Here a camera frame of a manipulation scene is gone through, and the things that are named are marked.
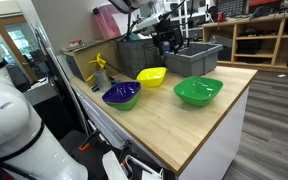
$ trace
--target purple bowl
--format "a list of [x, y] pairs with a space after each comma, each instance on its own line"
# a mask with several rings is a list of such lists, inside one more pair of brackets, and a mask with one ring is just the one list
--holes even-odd
[[109, 89], [102, 99], [105, 102], [125, 103], [141, 89], [139, 82], [120, 82]]

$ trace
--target black cable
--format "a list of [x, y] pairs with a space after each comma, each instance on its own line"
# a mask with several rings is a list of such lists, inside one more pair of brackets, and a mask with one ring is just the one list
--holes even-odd
[[137, 24], [137, 21], [133, 21], [133, 24], [130, 27], [130, 32], [133, 31], [133, 28], [135, 27], [136, 24]]
[[191, 14], [190, 14], [190, 17], [188, 18], [188, 21], [185, 22], [185, 23], [182, 23], [182, 24], [174, 24], [174, 25], [170, 25], [170, 26], [166, 26], [166, 27], [183, 26], [183, 25], [188, 24], [189, 22], [192, 22], [191, 19], [192, 19], [192, 15], [193, 15], [194, 0], [191, 0], [191, 1], [192, 1], [192, 3], [191, 3]]
[[114, 68], [116, 71], [118, 71], [118, 72], [120, 72], [120, 73], [124, 74], [124, 72], [123, 72], [123, 71], [121, 71], [121, 70], [117, 69], [116, 67], [112, 66], [112, 65], [111, 65], [111, 64], [109, 64], [108, 62], [106, 62], [106, 64], [107, 64], [107, 65], [109, 65], [109, 66], [111, 66], [112, 68]]
[[163, 21], [164, 19], [167, 19], [168, 16], [170, 16], [171, 14], [173, 14], [175, 11], [177, 11], [185, 2], [186, 0], [183, 0], [175, 9], [173, 9], [172, 11], [162, 15], [161, 21]]
[[131, 13], [132, 13], [132, 6], [129, 5], [128, 9], [128, 22], [127, 22], [127, 32], [126, 32], [126, 38], [128, 39], [130, 36], [130, 24], [131, 24]]

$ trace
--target yellow bowl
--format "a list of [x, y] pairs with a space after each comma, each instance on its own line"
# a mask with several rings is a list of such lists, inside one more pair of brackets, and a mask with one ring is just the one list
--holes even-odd
[[165, 67], [148, 68], [137, 75], [137, 80], [146, 87], [156, 87], [162, 84], [166, 73]]

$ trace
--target gray storage bin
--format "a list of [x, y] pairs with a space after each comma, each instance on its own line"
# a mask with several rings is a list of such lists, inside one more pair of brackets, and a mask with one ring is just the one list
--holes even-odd
[[168, 70], [181, 76], [199, 76], [215, 69], [217, 53], [223, 49], [221, 44], [190, 43], [178, 54], [166, 54], [166, 67]]
[[117, 48], [123, 71], [132, 79], [145, 68], [165, 66], [152, 39], [117, 41]]
[[217, 32], [212, 34], [210, 42], [212, 44], [223, 44], [223, 46], [232, 48], [233, 34], [231, 32]]

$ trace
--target bowl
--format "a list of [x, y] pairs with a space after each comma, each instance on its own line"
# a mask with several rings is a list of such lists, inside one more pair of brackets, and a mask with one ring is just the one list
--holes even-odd
[[177, 84], [173, 90], [184, 102], [203, 107], [220, 92], [222, 87], [221, 81], [192, 76]]
[[148, 68], [142, 70], [136, 79], [145, 87], [157, 87], [162, 84], [165, 73], [165, 67]]
[[106, 102], [104, 101], [107, 105], [113, 107], [113, 108], [116, 108], [120, 111], [128, 111], [130, 109], [132, 109], [138, 98], [140, 97], [141, 95], [141, 89], [133, 96], [133, 98], [131, 98], [129, 101], [125, 102], [125, 103], [112, 103], [112, 102]]
[[120, 82], [106, 91], [102, 99], [110, 103], [125, 103], [130, 101], [140, 89], [139, 82]]

